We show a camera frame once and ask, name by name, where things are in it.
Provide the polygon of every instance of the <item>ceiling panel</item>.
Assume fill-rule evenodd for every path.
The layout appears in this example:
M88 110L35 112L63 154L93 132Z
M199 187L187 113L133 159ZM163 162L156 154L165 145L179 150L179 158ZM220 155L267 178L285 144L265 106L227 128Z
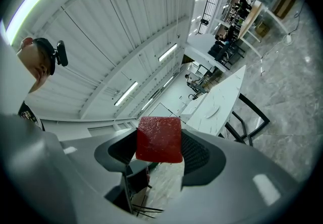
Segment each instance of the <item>ceiling panel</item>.
M47 7L41 4L44 15L51 6L57 7L45 23L38 21L32 25L27 19L19 33L21 37L27 33L41 34L52 44L63 40L66 45L68 66L56 66L55 74L49 77L43 89L30 94L26 100L32 108L41 109L42 117L61 113L62 119L67 115L79 119L80 110L101 82L144 42L148 45L138 50L93 100L85 120L113 118L120 109L118 117L128 117L135 108L144 105L152 90L166 82L166 76L178 70L181 52L174 59L174 54L170 54L163 62L159 62L158 57L176 42L176 53L182 49L178 37L187 34L189 24L184 22L163 35L159 33L176 23L177 13L179 19L189 16L188 7L192 6L188 0L179 0L179 3L178 0L62 0L57 6L58 1L46 0ZM158 38L150 42L154 35ZM139 84L132 92L136 97L130 94L128 101L123 102L124 108L122 104L114 106L134 81Z

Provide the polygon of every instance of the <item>black shirt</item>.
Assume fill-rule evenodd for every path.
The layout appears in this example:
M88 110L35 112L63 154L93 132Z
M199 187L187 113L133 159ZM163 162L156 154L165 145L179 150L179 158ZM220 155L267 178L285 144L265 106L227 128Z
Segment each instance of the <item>black shirt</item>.
M32 121L36 126L45 131L44 125L42 124L41 120L36 117L36 115L33 113L30 107L26 105L25 102L22 103L18 115L23 119Z

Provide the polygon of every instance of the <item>black cap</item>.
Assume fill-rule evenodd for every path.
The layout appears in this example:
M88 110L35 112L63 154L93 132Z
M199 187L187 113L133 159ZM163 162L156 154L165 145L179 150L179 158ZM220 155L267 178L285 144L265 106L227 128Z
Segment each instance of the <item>black cap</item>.
M34 42L39 45L41 48L43 48L46 53L48 54L49 60L50 60L50 75L54 74L55 71L55 50L51 43L43 37L35 38Z

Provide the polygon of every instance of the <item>black cable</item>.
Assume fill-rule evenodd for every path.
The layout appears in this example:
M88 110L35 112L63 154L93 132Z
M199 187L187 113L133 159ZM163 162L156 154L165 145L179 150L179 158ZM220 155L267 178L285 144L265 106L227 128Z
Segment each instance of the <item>black cable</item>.
M297 30L297 28L298 28L299 20L300 20L300 15L301 15L301 12L302 12L302 9L303 9L304 4L305 4L305 1L303 2L302 7L301 7L301 9L300 9L299 13L296 13L296 14L294 15L294 19L298 18L298 22L297 22L297 26L296 26L296 28L295 28L292 32L290 32L290 33L289 33L289 35L290 35L291 33L295 32L295 31Z
M139 213L139 214L141 214L141 215L145 215L145 216L150 217L150 218L155 218L155 217L152 217L152 216L149 216L149 215L143 214L143 213L141 213L141 212L139 212L139 211L136 211L136 210L135 210L135 212L137 212L137 213Z
M138 208L144 208L144 209L148 209L148 210L164 211L164 210L161 210L161 209L155 209L155 208L149 208L149 207L139 206L139 205L136 205L136 204L132 204L132 205L135 206L135 207L138 207Z
M141 209L133 209L135 211L142 211L142 212L153 212L153 213L162 213L162 211L150 211L150 210L141 210Z

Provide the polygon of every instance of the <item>fluorescent light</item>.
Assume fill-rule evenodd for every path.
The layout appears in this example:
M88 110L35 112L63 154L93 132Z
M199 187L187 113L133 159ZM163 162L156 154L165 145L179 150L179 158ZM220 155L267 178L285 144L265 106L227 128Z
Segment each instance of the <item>fluorescent light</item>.
M15 15L13 16L8 28L7 28L7 37L9 39L10 45L14 42L14 39L27 18L28 14L31 10L35 7L35 5L40 0L24 0L23 3L20 5L18 10L16 11Z
M173 77L174 76L172 76L169 80L168 80L168 82L166 82L166 84L163 86L163 88L165 88L165 86L173 79Z
M168 56L172 51L175 50L175 48L177 47L177 44L174 44L170 49L168 49L166 52L164 52L161 57L158 58L158 61L162 61L166 56Z
M143 111L143 110L145 109L145 107L146 107L146 106L148 106L148 104L149 104L150 102L152 102L152 98L147 102L147 104L146 104L146 105L144 105L144 106L143 106L143 108L141 109L141 111Z
M120 103L130 94L130 92L138 85L138 82L134 82L129 89L126 90L125 93L118 99L118 101L115 103L115 106L120 105Z

